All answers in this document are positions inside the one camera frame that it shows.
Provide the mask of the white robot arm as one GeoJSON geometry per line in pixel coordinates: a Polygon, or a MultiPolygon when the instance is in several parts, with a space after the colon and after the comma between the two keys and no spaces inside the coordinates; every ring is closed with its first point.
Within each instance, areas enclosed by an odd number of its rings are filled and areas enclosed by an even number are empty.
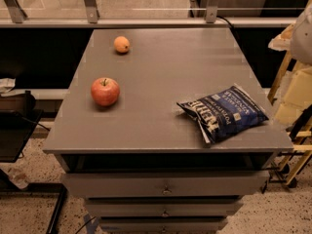
{"type": "Polygon", "coordinates": [[[290,125],[312,104],[312,5],[273,38],[268,47],[275,51],[287,51],[295,60],[292,72],[278,74],[282,83],[280,104],[275,107],[275,119],[290,125]]]}

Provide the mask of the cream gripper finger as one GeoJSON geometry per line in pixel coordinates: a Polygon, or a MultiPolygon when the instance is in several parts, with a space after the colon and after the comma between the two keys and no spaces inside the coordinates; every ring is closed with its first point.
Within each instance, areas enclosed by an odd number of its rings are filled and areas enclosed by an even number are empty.
{"type": "Polygon", "coordinates": [[[293,29],[292,23],[269,42],[268,48],[279,52],[289,51],[292,48],[293,29]]]}
{"type": "Polygon", "coordinates": [[[282,79],[274,102],[274,118],[291,125],[312,104],[312,66],[303,64],[282,79]]]}

